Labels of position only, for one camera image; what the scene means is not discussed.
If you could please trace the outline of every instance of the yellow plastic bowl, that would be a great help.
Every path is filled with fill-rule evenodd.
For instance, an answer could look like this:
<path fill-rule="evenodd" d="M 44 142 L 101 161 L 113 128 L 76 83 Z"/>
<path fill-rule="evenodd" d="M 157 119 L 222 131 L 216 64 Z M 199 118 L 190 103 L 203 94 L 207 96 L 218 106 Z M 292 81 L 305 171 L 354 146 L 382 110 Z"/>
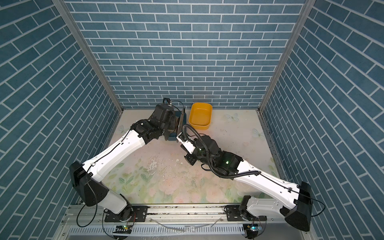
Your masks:
<path fill-rule="evenodd" d="M 189 114 L 189 124 L 198 130 L 207 130 L 211 124 L 212 105 L 194 103 Z"/>

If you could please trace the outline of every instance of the metal frame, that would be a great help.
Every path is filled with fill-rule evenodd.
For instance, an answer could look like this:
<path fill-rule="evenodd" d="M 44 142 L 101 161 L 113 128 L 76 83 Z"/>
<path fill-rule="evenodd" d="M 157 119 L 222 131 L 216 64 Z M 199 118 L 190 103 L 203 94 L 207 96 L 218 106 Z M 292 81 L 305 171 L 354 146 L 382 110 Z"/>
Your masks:
<path fill-rule="evenodd" d="M 266 93 L 262 99 L 262 102 L 260 103 L 258 110 L 261 113 L 264 111 L 266 104 L 267 104 L 269 98 L 271 97 L 273 89 L 276 86 L 276 83 L 277 83 L 277 81 L 281 75 L 281 72 L 283 71 L 283 68 L 284 68 L 284 66 L 288 60 L 289 55 L 292 52 L 293 47 L 295 46 L 297 39 L 299 38 L 299 34 L 300 34 L 301 30 L 303 29 L 304 23 L 307 20 L 308 15 L 310 14 L 310 12 L 312 10 L 312 7 L 313 7 L 315 1 L 316 0 L 307 0 L 304 3 L 303 8 L 300 11 L 299 18 L 297 19 L 297 22 L 296 22 L 296 24 L 292 30 L 291 36 L 290 36 L 288 43 L 284 49 L 284 52 L 281 55 L 281 58 L 280 58 L 279 63 L 275 69 L 275 72 L 272 75 L 272 78 L 271 78 L 271 81 L 268 85 Z"/>
<path fill-rule="evenodd" d="M 267 205 L 274 206 L 274 199 L 261 199 Z M 239 234 L 242 233 L 242 224 L 250 221 L 228 222 L 223 207 L 228 204 L 146 204 L 148 206 L 145 222 L 136 222 L 129 236 L 153 237 L 153 236 L 171 236 L 171 235 L 207 235 L 207 234 Z M 101 221 L 103 209 L 98 208 L 93 222 L 85 228 L 79 228 L 76 225 L 76 217 L 83 205 L 70 205 L 63 221 L 56 231 L 53 240 L 65 240 L 68 236 L 103 236 Z M 95 206 L 84 208 L 79 216 L 79 224 L 87 224 L 93 217 Z M 165 224 L 170 227 L 177 227 L 185 232 L 172 231 L 159 225 Z M 268 224 L 285 223 L 283 218 L 269 218 Z M 104 229 L 111 234 L 117 225 L 124 223 L 104 222 Z M 314 231 L 308 233 L 302 232 L 304 240 L 317 240 Z"/>
<path fill-rule="evenodd" d="M 266 124 L 265 118 L 259 110 L 256 110 L 256 112 L 257 112 L 257 116 L 259 117 L 259 121 L 262 126 L 265 139 L 268 143 L 272 157 L 275 161 L 275 165 L 276 165 L 277 172 L 279 173 L 279 177 L 283 180 L 288 181 L 288 175 L 284 170 L 283 163 L 281 161 L 279 153 L 277 152 L 276 145 L 272 139 L 272 135 L 271 135 L 271 132 L 269 131 L 268 125 Z"/>
<path fill-rule="evenodd" d="M 123 113 L 123 112 L 124 112 L 124 110 L 123 110 L 122 112 L 119 112 L 118 117 L 116 118 L 116 120 L 115 120 L 115 122 L 114 122 L 114 124 L 113 124 L 113 126 L 112 126 L 111 132 L 109 133 L 108 138 L 107 138 L 107 140 L 105 141 L 105 144 L 104 144 L 104 146 L 103 146 L 103 150 L 105 150 L 105 149 L 109 146 L 109 144 L 111 143 L 113 134 L 115 133 L 116 128 L 117 128 L 118 125 L 119 125 L 119 122 L 120 122 L 120 119 L 121 119 L 121 116 L 122 116 L 122 113 Z"/>
<path fill-rule="evenodd" d="M 67 24 L 67 27 L 71 31 L 73 37 L 75 38 L 76 42 L 80 46 L 85 57 L 88 59 L 89 64 L 91 65 L 91 67 L 95 71 L 101 84 L 104 86 L 105 90 L 107 91 L 109 97 L 112 99 L 112 102 L 114 103 L 114 105 L 118 109 L 119 113 L 121 114 L 123 111 L 123 107 L 120 104 L 119 100 L 117 99 L 113 89 L 111 88 L 111 86 L 110 86 L 106 76 L 104 75 L 99 63 L 97 62 L 95 56 L 92 54 L 92 51 L 89 48 L 88 43 L 85 41 L 84 36 L 82 35 L 79 27 L 77 26 L 72 14 L 70 13 L 67 5 L 65 4 L 64 0 L 52 0 L 52 2 L 55 5 L 58 12 L 60 13 L 64 22 Z"/>

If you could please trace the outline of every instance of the vent grille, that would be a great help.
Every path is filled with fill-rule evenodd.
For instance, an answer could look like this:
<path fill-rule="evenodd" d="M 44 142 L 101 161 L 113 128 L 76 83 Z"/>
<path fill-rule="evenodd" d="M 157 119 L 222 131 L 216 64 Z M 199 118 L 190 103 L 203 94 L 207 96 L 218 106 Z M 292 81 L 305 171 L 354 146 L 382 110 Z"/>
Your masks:
<path fill-rule="evenodd" d="M 224 223 L 216 225 L 213 227 L 195 227 L 194 225 L 184 225 L 184 224 L 170 224 L 168 227 L 177 228 L 169 229 L 158 224 L 145 224 L 145 225 L 135 225 L 132 229 L 131 234 L 118 234 L 118 235 L 127 235 L 132 237 L 141 237 L 141 236 L 171 236 L 171 235 L 209 235 L 209 234 L 242 234 L 244 233 L 243 225 L 237 223 Z M 108 234 L 112 234 L 116 230 L 116 225 L 104 226 L 105 231 Z M 84 228 L 78 226 L 71 226 L 69 235 L 105 235 L 101 226 L 94 225 Z"/>

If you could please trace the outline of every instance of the blue container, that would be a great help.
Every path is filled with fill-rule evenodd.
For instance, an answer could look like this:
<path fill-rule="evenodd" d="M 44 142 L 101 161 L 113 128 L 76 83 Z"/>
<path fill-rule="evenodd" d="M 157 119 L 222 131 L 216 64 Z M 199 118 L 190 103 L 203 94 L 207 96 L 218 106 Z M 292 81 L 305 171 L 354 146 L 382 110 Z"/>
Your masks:
<path fill-rule="evenodd" d="M 176 112 L 176 117 L 180 117 L 181 113 L 179 111 Z M 183 125 L 187 123 L 187 114 L 184 113 L 184 118 L 183 118 Z M 176 133 L 171 133 L 169 135 L 168 141 L 176 141 Z"/>

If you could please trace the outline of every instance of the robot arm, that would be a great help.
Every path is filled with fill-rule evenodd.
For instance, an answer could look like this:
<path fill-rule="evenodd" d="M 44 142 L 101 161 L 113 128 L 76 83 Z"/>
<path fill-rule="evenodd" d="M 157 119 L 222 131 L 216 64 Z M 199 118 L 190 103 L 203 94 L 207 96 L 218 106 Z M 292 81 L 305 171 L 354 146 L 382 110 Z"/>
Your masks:
<path fill-rule="evenodd" d="M 115 213 L 119 220 L 125 221 L 132 216 L 132 205 L 121 194 L 117 194 L 102 183 L 108 172 L 125 159 L 129 154 L 164 135 L 167 140 L 171 132 L 176 132 L 177 140 L 187 152 L 185 159 L 194 165 L 197 160 L 210 166 L 213 173 L 223 178 L 230 178 L 263 191 L 282 203 L 280 214 L 292 226 L 300 230 L 309 230 L 312 212 L 311 189 L 309 184 L 290 183 L 274 177 L 252 166 L 240 156 L 221 151 L 216 142 L 209 136 L 199 136 L 191 140 L 185 129 L 182 130 L 184 116 L 177 118 L 169 99 L 158 104 L 149 119 L 139 120 L 121 139 L 109 146 L 100 154 L 83 164 L 74 162 L 70 166 L 73 187 L 87 206 L 98 204 Z M 207 162 L 207 152 L 212 158 Z M 252 210 L 250 198 L 245 196 L 242 202 L 242 217 L 251 220 L 258 216 Z"/>
<path fill-rule="evenodd" d="M 312 192 L 308 183 L 301 182 L 301 185 L 298 185 L 274 177 L 234 153 L 221 151 L 216 141 L 209 136 L 200 136 L 197 132 L 194 133 L 199 139 L 191 140 L 185 132 L 185 128 L 183 128 L 183 133 L 176 137 L 182 144 L 181 147 L 187 152 L 185 159 L 189 164 L 194 165 L 199 160 L 203 164 L 209 165 L 211 171 L 219 177 L 244 182 L 261 190 L 283 204 L 282 207 L 278 208 L 287 223 L 299 230 L 309 231 L 312 213 Z M 207 161 L 207 150 L 204 149 L 202 142 L 205 143 L 211 153 L 210 162 Z M 241 174 L 247 172 L 253 172 L 254 174 Z M 257 204 L 252 204 L 252 202 L 257 202 L 257 200 L 254 197 L 244 196 L 239 207 L 241 216 L 244 219 L 252 220 L 254 217 L 260 216 Z"/>

